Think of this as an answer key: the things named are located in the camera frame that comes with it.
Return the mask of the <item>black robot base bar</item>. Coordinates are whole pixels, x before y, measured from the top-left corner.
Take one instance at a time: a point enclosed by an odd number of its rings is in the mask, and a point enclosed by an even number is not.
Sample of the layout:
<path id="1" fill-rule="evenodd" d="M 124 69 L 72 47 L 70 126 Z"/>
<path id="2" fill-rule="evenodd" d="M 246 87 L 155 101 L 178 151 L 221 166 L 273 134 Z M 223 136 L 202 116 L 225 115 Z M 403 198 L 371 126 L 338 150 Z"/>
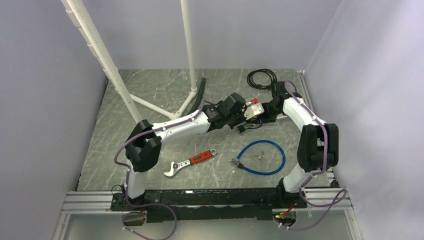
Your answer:
<path id="1" fill-rule="evenodd" d="M 178 220 L 256 219 L 271 220 L 279 210 L 305 209 L 298 193 L 282 186 L 265 188 L 146 190 L 130 201 L 122 192 L 114 193 L 113 212 L 146 213 L 148 223 Z"/>

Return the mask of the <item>black cable padlock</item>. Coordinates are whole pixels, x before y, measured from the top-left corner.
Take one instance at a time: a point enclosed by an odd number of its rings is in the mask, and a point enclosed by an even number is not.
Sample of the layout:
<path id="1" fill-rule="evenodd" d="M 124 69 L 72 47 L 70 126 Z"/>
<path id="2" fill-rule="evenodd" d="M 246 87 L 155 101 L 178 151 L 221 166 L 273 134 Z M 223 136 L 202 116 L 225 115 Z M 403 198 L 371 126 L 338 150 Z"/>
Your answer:
<path id="1" fill-rule="evenodd" d="M 246 122 L 236 127 L 237 131 L 241 134 L 247 130 L 258 129 L 262 126 L 262 122 Z"/>

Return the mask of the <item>silver lock keys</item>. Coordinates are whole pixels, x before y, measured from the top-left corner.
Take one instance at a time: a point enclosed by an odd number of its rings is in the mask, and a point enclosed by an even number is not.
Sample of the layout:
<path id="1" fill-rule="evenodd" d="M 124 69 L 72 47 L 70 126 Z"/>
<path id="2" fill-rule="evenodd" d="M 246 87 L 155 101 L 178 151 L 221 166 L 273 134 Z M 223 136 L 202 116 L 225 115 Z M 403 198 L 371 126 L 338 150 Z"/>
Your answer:
<path id="1" fill-rule="evenodd" d="M 260 161 L 264 161 L 264 160 L 266 159 L 265 152 L 264 152 L 264 151 L 261 151 L 261 153 L 260 153 L 260 154 L 257 154 L 257 155 L 256 155 L 256 157 L 257 157 Z"/>

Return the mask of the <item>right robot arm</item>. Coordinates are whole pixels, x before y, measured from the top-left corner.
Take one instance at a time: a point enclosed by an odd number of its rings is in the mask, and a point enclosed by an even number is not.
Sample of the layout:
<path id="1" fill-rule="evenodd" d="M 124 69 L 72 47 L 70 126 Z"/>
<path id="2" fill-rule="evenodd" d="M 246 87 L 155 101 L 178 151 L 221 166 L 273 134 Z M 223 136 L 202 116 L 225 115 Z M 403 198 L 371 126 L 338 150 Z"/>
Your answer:
<path id="1" fill-rule="evenodd" d="M 276 203 L 287 208 L 295 201 L 295 194 L 315 176 L 324 174 L 339 162 L 339 128 L 319 118 L 306 105 L 302 96 L 288 89 L 289 81 L 271 83 L 272 100 L 263 103 L 262 123 L 273 123 L 278 115 L 290 118 L 300 130 L 297 164 L 282 179 L 284 189 L 275 194 Z"/>

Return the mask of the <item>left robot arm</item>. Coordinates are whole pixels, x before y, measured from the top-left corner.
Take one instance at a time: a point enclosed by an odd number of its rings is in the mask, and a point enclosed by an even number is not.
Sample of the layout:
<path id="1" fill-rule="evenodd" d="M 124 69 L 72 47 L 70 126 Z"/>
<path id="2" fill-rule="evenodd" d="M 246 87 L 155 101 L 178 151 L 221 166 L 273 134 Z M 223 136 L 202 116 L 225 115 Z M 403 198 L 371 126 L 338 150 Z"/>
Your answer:
<path id="1" fill-rule="evenodd" d="M 217 104 L 201 102 L 193 113 L 174 120 L 161 123 L 140 121 L 124 144 L 128 162 L 124 204 L 131 210 L 143 205 L 148 171 L 158 163 L 162 148 L 224 126 L 233 128 L 246 119 L 244 114 L 250 105 L 251 102 L 234 92 Z"/>

